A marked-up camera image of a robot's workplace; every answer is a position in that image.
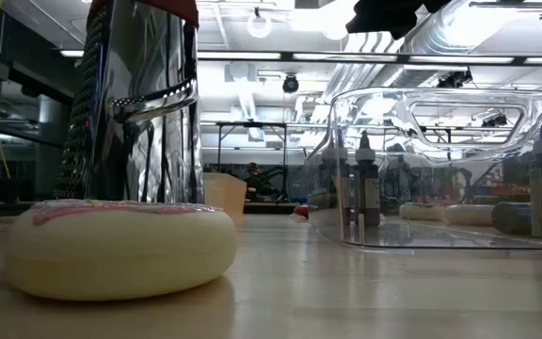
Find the pink sprinkled donut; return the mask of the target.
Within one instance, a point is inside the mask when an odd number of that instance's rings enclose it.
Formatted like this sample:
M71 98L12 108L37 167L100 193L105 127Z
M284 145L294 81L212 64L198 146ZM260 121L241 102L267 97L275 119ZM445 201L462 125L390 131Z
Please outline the pink sprinkled donut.
M219 278L236 228L217 207L97 200L38 202L8 232L8 281L62 300L140 299Z

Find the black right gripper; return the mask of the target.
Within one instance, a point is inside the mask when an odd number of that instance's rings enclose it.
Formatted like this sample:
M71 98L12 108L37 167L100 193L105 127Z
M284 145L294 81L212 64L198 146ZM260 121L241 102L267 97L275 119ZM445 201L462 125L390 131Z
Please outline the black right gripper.
M430 13L451 0L358 0L355 16L345 25L348 33L389 32L400 40L417 24L416 11L425 7Z

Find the red-handled steel box grater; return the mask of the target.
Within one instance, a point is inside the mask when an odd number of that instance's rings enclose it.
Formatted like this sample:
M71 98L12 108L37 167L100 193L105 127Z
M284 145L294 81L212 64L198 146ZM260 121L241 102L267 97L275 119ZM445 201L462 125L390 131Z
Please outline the red-handled steel box grater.
M202 202L196 0L91 0L58 199Z

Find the black aluminium table frame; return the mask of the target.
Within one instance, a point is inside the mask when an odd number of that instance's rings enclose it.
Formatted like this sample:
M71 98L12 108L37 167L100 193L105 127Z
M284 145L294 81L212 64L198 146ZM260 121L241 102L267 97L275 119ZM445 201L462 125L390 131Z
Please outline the black aluminium table frame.
M33 202L0 202L0 217L19 216L32 205ZM246 202L243 212L245 214L291 215L297 206L298 203Z

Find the black hanging fixture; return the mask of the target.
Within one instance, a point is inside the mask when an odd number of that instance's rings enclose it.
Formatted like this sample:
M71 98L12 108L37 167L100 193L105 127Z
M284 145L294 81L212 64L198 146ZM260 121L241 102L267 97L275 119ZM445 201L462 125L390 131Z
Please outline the black hanging fixture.
M438 79L437 88L462 88L464 84L473 80L470 69L465 71L450 72Z

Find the black frame stand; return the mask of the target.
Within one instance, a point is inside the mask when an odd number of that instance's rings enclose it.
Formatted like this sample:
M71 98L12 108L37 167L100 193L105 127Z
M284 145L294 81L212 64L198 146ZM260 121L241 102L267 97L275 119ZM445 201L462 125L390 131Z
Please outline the black frame stand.
M257 128L257 129L264 129L264 128L270 128L273 130L280 138L280 140L283 142L283 148L282 150L282 191L286 192L287 187L287 132L288 132L288 126L284 122L260 122L260 121L217 121L215 122L215 126L218 127L218 145L217 145L217 166L220 167L221 165L221 148L222 148L222 140L225 138L226 135L230 134L231 131L235 127L243 127L246 129L249 128ZM225 126L230 126L231 130L226 133L222 134L222 129Z

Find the clear plastic bin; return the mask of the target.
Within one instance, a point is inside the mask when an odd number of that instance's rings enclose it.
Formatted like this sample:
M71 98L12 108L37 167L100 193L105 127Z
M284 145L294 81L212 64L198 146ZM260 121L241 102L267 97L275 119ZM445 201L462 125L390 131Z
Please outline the clear plastic bin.
M305 163L310 223L330 239L369 249L529 249L542 238L491 226L407 220L408 202L531 204L529 167L542 90L367 88L336 96ZM380 224L365 230L356 150L366 131L379 167Z

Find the person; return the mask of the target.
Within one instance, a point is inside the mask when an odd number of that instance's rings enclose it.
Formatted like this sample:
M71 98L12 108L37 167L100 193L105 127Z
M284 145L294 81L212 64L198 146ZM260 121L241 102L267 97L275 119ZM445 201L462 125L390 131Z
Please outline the person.
M259 166L250 162L247 164L247 197L252 201L263 196L271 196L275 193L275 188L272 187L267 177L262 174Z

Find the silver ventilation duct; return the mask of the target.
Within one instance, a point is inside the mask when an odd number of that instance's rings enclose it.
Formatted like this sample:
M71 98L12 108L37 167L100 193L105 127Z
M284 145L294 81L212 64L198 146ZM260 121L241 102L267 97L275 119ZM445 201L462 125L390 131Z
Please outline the silver ventilation duct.
M357 2L325 7L322 26L340 28L352 57L336 66L327 100L368 86L432 87L441 73L467 68L479 86L542 89L542 0L451 0L436 13L420 7L416 26L400 40L389 32L348 33Z

